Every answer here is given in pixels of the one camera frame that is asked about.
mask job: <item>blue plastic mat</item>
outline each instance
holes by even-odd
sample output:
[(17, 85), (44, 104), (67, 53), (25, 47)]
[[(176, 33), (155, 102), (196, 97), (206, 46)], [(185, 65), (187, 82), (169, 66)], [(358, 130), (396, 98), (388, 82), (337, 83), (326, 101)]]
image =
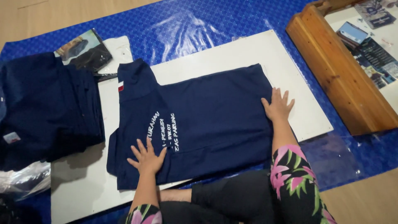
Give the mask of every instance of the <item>blue plastic mat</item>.
[[(151, 65), (274, 29), (334, 127), (334, 131), (326, 135), (301, 143), (308, 160), (312, 166), (316, 166), (314, 171), (321, 190), (326, 190), (398, 167), (398, 130), (359, 137), (349, 135), (285, 32), (292, 15), (300, 12), (308, 2), (311, 1), (163, 0), (37, 37), (6, 43), (0, 61), (54, 51), (90, 28), (95, 28), (103, 39), (128, 36), (134, 59), (143, 58)], [(117, 216), (123, 209), (126, 208), (112, 211), (110, 216)], [(106, 212), (80, 222), (114, 223)]]

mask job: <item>white folding board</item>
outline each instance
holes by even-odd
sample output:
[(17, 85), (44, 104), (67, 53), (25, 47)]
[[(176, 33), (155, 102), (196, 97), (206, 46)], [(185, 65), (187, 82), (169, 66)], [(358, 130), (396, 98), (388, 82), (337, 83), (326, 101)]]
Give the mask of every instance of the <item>white folding board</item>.
[[(333, 130), (273, 30), (239, 39), (152, 66), (160, 85), (260, 63), (272, 86), (289, 90), (296, 104), (289, 117), (297, 139), (303, 141)], [(89, 148), (51, 164), (52, 223), (63, 224), (131, 201), (134, 191), (119, 192), (116, 177), (106, 172), (107, 143), (119, 126), (117, 79), (99, 84), (105, 124), (105, 145)], [(161, 186), (162, 189), (173, 184)]]

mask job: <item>stack of folded shirts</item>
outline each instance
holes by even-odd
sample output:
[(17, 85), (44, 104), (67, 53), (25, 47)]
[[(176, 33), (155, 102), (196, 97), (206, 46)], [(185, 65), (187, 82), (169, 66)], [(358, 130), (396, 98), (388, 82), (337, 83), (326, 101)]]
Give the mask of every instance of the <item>stack of folded shirts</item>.
[(54, 161), (105, 140), (93, 74), (53, 53), (0, 67), (0, 170)]

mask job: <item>woman's left hand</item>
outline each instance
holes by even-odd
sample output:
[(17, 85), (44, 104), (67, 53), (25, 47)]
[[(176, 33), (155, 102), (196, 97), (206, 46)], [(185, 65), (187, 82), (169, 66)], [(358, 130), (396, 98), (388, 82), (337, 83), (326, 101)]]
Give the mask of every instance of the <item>woman's left hand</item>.
[(138, 151), (133, 145), (131, 146), (131, 150), (133, 151), (138, 162), (130, 158), (128, 158), (127, 161), (129, 164), (137, 168), (140, 175), (155, 175), (162, 167), (164, 157), (166, 156), (166, 147), (163, 148), (159, 156), (156, 156), (152, 143), (150, 142), (150, 138), (146, 138), (146, 146), (148, 147), (148, 150), (144, 147), (141, 140), (137, 139), (137, 144), (140, 151)]

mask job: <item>red and white flag patch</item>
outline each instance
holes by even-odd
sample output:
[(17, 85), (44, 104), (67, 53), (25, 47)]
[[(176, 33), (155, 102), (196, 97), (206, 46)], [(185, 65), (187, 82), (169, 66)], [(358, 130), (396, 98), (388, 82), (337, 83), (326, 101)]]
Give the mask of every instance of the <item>red and white flag patch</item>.
[(118, 87), (119, 92), (123, 90), (123, 82), (124, 81), (119, 82), (119, 87)]

